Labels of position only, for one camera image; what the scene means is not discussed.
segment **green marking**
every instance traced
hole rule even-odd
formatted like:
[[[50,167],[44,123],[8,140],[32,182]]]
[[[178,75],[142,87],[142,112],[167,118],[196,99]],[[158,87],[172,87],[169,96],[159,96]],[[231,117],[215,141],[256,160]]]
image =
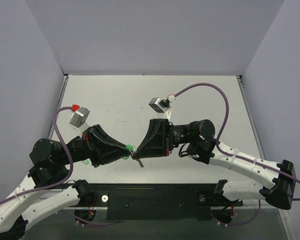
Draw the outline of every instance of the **green marking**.
[[[88,165],[90,162],[89,162],[89,160],[83,160],[82,163],[85,165]]]
[[[125,146],[127,149],[130,150],[130,152],[134,152],[134,146],[128,144],[127,146]],[[129,159],[130,155],[123,157],[123,159]]]

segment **gray wall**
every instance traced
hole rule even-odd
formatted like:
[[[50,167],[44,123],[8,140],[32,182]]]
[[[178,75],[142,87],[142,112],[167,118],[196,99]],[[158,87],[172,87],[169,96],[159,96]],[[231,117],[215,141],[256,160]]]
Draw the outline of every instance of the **gray wall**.
[[[293,161],[300,179],[300,0],[285,1],[243,85],[266,158]],[[291,213],[300,239],[300,202]]]
[[[24,0],[0,0],[0,199],[32,162],[47,136],[63,74]]]
[[[26,0],[66,74],[237,75],[284,0]]]

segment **screw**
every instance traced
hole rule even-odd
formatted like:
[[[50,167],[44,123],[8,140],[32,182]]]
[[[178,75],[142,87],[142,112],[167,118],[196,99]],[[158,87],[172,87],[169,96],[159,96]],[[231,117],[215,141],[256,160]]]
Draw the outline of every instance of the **screw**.
[[[204,195],[200,195],[199,200],[200,200],[200,202],[205,202],[206,198]]]

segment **black plastic housing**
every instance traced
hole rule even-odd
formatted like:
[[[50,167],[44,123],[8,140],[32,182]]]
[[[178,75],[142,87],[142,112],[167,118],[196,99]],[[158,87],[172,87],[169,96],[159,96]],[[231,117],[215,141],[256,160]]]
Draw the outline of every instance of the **black plastic housing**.
[[[190,142],[196,145],[201,140],[200,136],[212,139],[214,134],[214,125],[208,119],[186,125],[172,125],[167,119],[151,119],[148,132],[132,158],[165,157],[179,144]]]
[[[281,171],[296,177],[294,164],[290,161],[283,160],[282,163],[278,163],[278,167]],[[272,189],[263,188],[260,190],[260,194],[265,196],[265,201],[279,209],[289,210],[292,207],[293,195],[296,182],[279,174],[278,178],[273,179],[276,184]]]
[[[14,222],[9,231],[0,233],[0,240],[19,240],[25,233],[25,226],[28,220],[24,220],[22,216]]]
[[[131,155],[126,145],[111,138],[99,124],[89,127],[83,133],[83,138],[88,156],[95,167]]]
[[[173,149],[170,139],[172,125],[167,119],[151,119],[148,132],[137,151],[132,155],[133,159],[165,157]]]

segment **white arm link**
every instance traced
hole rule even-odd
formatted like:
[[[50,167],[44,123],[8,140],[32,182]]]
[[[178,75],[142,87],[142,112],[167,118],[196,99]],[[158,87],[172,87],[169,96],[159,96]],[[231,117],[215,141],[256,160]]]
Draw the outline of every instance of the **white arm link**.
[[[28,224],[25,226],[25,230],[29,230],[33,225],[39,221],[47,218],[48,216],[57,213],[58,211],[68,208],[73,205],[77,205],[80,199],[78,198],[78,192],[72,186],[66,190],[42,200],[36,204],[31,205],[23,214],[24,220],[28,220]]]
[[[264,200],[265,197],[259,193],[262,188],[263,186],[256,181],[228,181],[223,187],[223,196],[230,201],[237,199]]]
[[[224,143],[220,143],[220,148],[228,152],[230,154],[234,154],[234,149],[225,145]],[[260,183],[262,186],[271,189],[274,187],[275,183],[272,181],[273,178],[278,178],[279,174],[277,172],[274,172],[269,169],[264,169],[261,166],[258,166],[256,164],[250,163],[248,161],[242,160],[237,157],[229,157],[218,151],[218,149],[215,147],[213,150],[213,153],[215,154],[214,157],[210,158],[210,164],[215,166],[222,166],[224,168],[233,170],[239,174],[242,174],[244,176],[247,176],[248,178],[251,178],[258,183]],[[271,166],[277,170],[280,170],[277,167],[277,162],[273,161],[266,161],[260,158],[255,158],[253,156],[247,155],[243,152],[238,151],[237,155],[249,158],[251,160],[254,160],[255,162],[262,163],[268,166]]]
[[[33,179],[28,176],[20,183],[20,185],[8,196],[13,196],[17,193],[23,192],[25,190],[33,189],[35,183]],[[39,197],[48,192],[49,190],[42,190],[31,192],[19,197],[16,197],[6,203],[0,205],[0,233],[8,231],[17,220],[18,217]]]

